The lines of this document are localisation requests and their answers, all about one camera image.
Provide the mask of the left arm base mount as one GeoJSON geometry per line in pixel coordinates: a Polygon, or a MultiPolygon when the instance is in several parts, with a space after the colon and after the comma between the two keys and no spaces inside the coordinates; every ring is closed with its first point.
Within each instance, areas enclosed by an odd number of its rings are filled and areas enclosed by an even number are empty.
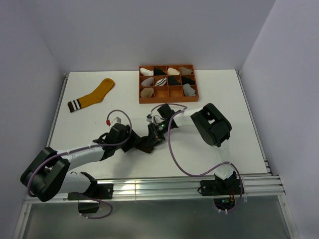
{"type": "Polygon", "coordinates": [[[85,193],[69,193],[67,200],[69,201],[81,201],[88,200],[88,198],[93,199],[92,203],[78,203],[78,211],[81,214],[91,216],[102,209],[102,203],[100,201],[110,200],[113,197],[114,184],[96,184],[90,186],[90,188],[85,193]]]}

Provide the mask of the grey sock black stripes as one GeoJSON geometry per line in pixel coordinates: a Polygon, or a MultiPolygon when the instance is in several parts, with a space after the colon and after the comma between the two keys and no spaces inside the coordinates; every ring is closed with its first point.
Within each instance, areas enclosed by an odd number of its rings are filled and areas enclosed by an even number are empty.
{"type": "Polygon", "coordinates": [[[194,97],[197,96],[196,90],[191,87],[190,84],[183,85],[183,93],[186,97],[194,97]]]}

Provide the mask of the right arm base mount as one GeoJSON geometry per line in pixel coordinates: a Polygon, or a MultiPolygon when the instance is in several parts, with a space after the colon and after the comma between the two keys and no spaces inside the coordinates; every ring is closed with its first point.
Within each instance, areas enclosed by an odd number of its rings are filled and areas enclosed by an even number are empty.
{"type": "Polygon", "coordinates": [[[241,177],[237,177],[234,171],[224,180],[217,175],[214,175],[214,180],[201,180],[197,192],[204,197],[221,196],[221,198],[213,199],[214,205],[219,213],[228,214],[236,208],[245,190],[241,177]]]}

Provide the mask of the mustard yellow sock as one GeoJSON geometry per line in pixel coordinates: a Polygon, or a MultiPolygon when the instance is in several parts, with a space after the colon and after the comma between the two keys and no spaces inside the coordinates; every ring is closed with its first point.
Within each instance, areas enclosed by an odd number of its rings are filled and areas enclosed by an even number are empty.
{"type": "Polygon", "coordinates": [[[75,100],[69,101],[67,103],[69,111],[73,113],[77,110],[102,102],[105,96],[113,89],[114,86],[115,82],[112,79],[104,79],[93,92],[75,100]]]}

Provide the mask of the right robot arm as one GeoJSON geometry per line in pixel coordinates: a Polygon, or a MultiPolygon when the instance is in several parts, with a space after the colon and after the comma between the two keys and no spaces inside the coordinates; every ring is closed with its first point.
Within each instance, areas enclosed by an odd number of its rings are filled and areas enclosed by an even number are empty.
{"type": "Polygon", "coordinates": [[[214,173],[215,188],[219,193],[227,194],[237,180],[236,170],[230,164],[229,138],[232,126],[229,120],[212,103],[195,110],[183,106],[177,112],[170,105],[158,105],[147,116],[149,133],[145,140],[146,148],[162,143],[164,135],[170,134],[174,128],[195,126],[204,142],[215,148],[218,165],[214,173]]]}

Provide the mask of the dark brown sock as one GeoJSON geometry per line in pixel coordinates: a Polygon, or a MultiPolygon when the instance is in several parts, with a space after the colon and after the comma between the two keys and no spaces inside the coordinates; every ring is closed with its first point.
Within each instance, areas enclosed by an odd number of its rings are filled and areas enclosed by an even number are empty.
{"type": "Polygon", "coordinates": [[[152,151],[154,150],[153,146],[147,146],[147,142],[146,141],[140,142],[139,144],[137,144],[135,146],[135,148],[137,150],[142,151],[142,152],[147,153],[147,154],[151,154],[152,151]]]}

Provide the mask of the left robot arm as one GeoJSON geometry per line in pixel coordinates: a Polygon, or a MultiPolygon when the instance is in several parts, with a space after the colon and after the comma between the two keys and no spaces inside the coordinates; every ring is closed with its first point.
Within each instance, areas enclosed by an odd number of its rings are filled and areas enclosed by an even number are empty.
{"type": "Polygon", "coordinates": [[[127,152],[137,148],[142,141],[129,125],[116,123],[88,146],[69,152],[59,152],[51,147],[42,149],[22,173],[20,182],[42,202],[58,193],[68,193],[75,199],[110,199],[110,191],[103,190],[97,179],[74,169],[112,157],[119,149],[127,152]]]}

